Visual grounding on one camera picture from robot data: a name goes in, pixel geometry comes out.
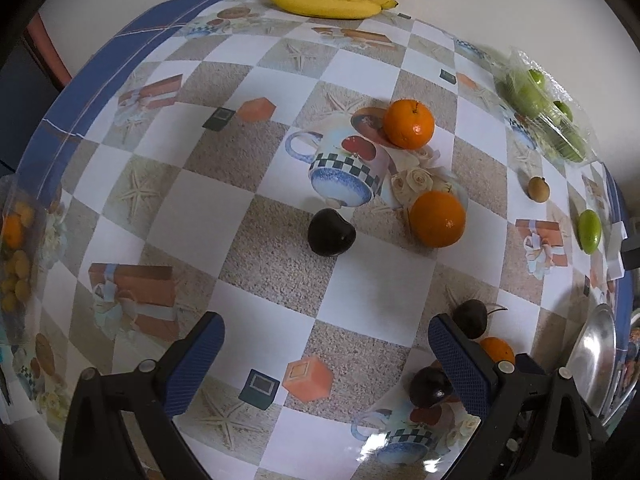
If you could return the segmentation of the bag of small fruits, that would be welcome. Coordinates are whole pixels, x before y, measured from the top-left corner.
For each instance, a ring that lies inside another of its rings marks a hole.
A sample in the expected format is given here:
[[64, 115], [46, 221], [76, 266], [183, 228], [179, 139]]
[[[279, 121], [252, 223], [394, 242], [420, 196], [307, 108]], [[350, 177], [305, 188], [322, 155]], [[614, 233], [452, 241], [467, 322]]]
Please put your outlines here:
[[24, 344], [39, 326], [40, 245], [47, 213], [17, 185], [1, 178], [1, 343]]

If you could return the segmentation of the small orange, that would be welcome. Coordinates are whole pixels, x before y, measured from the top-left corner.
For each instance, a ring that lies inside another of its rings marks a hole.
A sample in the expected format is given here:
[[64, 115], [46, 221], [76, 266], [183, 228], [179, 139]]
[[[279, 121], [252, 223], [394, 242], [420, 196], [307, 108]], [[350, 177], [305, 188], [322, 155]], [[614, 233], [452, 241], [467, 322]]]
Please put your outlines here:
[[410, 99], [390, 104], [382, 124], [390, 143], [408, 151], [423, 148], [430, 142], [435, 131], [432, 112], [420, 101]]
[[442, 191], [421, 194], [409, 209], [412, 234], [426, 247], [457, 243], [466, 225], [466, 211], [456, 196]]

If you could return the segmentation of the brown longan fruit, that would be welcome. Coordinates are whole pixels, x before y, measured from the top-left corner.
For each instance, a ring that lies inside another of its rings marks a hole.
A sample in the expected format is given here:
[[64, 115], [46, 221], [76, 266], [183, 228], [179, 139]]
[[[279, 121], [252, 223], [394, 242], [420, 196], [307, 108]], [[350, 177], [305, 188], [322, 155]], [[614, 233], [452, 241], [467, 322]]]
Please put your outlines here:
[[550, 188], [543, 177], [532, 177], [527, 183], [527, 194], [536, 203], [545, 203], [550, 197]]

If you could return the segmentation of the clear plastic fruit tray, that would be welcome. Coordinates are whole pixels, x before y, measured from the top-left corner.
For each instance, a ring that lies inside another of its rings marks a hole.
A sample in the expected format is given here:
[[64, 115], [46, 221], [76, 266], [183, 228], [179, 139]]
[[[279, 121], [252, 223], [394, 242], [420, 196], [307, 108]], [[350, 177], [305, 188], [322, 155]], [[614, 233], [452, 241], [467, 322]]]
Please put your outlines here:
[[584, 166], [598, 159], [591, 122], [579, 103], [520, 49], [496, 63], [496, 88], [551, 160]]

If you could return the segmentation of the large steel bowl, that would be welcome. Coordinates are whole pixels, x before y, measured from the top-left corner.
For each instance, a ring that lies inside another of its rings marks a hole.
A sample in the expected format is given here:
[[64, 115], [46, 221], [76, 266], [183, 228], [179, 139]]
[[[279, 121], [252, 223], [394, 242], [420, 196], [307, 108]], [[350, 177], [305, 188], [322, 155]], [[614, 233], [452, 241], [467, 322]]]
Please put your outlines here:
[[599, 304], [588, 316], [566, 367], [582, 400], [612, 432], [638, 389], [639, 344], [629, 339], [626, 350], [617, 348], [610, 306]]

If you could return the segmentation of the white charger dock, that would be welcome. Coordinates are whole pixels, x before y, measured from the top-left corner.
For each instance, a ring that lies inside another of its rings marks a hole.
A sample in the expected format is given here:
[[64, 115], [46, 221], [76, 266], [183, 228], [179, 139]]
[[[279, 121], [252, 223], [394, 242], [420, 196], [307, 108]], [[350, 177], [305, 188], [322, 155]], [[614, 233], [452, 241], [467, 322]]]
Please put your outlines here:
[[622, 258], [622, 244], [628, 237], [623, 221], [612, 224], [605, 242], [605, 259], [608, 266], [608, 280], [617, 281], [625, 275]]

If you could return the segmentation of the large orange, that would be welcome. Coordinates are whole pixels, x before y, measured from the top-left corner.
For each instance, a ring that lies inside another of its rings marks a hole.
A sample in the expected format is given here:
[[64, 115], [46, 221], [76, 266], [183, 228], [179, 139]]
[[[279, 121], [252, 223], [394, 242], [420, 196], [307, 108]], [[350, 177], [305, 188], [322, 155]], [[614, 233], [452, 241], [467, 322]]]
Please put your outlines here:
[[499, 363], [501, 361], [515, 363], [515, 354], [509, 344], [498, 337], [486, 337], [480, 341], [482, 348], [491, 359]]

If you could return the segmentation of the green mango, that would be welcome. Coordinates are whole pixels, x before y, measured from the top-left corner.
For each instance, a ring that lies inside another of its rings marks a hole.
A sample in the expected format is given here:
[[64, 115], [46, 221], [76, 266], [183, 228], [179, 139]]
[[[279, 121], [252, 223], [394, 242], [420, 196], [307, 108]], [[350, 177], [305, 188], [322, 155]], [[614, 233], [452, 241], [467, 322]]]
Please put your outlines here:
[[591, 255], [598, 249], [602, 236], [602, 224], [594, 210], [586, 209], [579, 215], [577, 234], [580, 248], [585, 254]]

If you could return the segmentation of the dark cherry with stem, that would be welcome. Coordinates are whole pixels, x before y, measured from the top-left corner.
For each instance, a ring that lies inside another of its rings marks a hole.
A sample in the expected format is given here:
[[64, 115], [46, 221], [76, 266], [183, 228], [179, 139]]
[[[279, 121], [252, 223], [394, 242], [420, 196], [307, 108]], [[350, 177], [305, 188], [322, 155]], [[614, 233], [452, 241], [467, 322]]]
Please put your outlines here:
[[488, 318], [496, 312], [505, 311], [498, 304], [485, 304], [479, 299], [469, 299], [452, 311], [452, 320], [469, 339], [478, 339], [487, 330]]

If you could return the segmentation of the black charger block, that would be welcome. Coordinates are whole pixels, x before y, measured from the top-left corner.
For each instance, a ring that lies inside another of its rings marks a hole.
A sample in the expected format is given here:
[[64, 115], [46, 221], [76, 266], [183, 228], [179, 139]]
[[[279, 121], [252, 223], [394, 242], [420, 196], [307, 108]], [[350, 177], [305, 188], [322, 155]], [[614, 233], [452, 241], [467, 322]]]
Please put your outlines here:
[[620, 245], [620, 256], [622, 257], [625, 270], [640, 268], [640, 237], [625, 238]]

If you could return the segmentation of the patterned checkered tablecloth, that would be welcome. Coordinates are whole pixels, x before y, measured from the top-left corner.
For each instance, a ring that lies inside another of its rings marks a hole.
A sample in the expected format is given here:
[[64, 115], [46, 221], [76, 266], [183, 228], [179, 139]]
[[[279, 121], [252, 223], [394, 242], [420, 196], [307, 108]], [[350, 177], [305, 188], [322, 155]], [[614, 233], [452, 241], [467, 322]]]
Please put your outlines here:
[[[460, 302], [506, 307], [488, 334], [544, 368], [597, 304], [626, 327], [630, 284], [575, 231], [586, 209], [620, 218], [608, 170], [548, 158], [496, 82], [477, 47], [402, 14], [174, 0], [117, 34], [17, 169], [47, 217], [39, 326], [2, 352], [2, 418], [38, 474], [58, 474], [83, 370], [157, 359], [208, 311], [226, 341], [176, 425], [216, 479], [442, 477], [477, 421], [457, 401], [415, 410], [407, 386], [434, 359], [428, 321]], [[383, 130], [403, 99], [435, 118], [415, 151]], [[466, 211], [451, 246], [410, 230], [428, 191]], [[308, 244], [324, 208], [357, 232], [339, 256]]]

